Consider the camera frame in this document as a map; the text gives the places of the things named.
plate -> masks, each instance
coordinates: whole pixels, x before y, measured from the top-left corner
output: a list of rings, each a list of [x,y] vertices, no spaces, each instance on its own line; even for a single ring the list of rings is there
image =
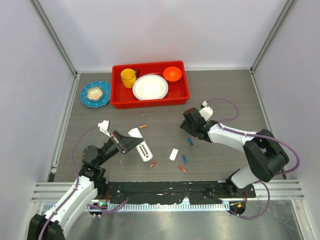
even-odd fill
[[[155,74],[139,77],[132,87],[134,96],[139,100],[163,99],[168,89],[167,81]]]
[[[103,96],[98,101],[89,100],[87,98],[88,90],[94,87],[99,87],[103,91]],[[80,99],[81,103],[83,103],[86,107],[97,109],[106,105],[110,101],[110,95],[111,85],[109,83],[105,81],[94,81],[82,89],[80,93]]]

white remote control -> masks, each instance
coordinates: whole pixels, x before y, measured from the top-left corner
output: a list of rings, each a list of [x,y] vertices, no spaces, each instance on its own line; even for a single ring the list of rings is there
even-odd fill
[[[143,138],[138,128],[131,129],[128,134],[130,137]],[[148,145],[146,144],[146,141],[143,141],[135,148],[137,149],[140,157],[142,158],[142,161],[148,162],[153,158],[153,155]]]

white plate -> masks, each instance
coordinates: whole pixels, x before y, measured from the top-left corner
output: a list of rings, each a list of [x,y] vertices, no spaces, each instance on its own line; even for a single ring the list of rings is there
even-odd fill
[[[159,75],[148,74],[135,81],[132,91],[139,100],[163,99],[168,93],[168,83]]]

mug handle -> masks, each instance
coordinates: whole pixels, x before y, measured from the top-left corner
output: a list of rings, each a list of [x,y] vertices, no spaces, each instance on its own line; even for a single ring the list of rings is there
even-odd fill
[[[139,77],[139,75],[140,75],[140,70],[139,69],[136,69],[136,70],[134,70],[135,71],[135,75],[136,75],[136,77],[138,78]]]

red tray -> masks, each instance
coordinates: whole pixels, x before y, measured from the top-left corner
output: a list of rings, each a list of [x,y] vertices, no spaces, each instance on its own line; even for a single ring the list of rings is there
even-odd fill
[[[140,75],[157,74],[164,77],[164,70],[168,67],[177,67],[182,71],[182,77],[179,81],[171,83],[168,82],[168,93],[163,99],[155,100],[138,100],[132,88],[126,88],[122,84],[120,73],[124,69],[138,69]],[[139,63],[128,65],[117,65],[112,68],[112,83],[111,83],[111,99],[110,102],[116,109],[131,109],[142,107],[155,107],[166,105],[185,104],[190,98],[188,82],[185,72],[184,63],[182,61],[164,61]]]

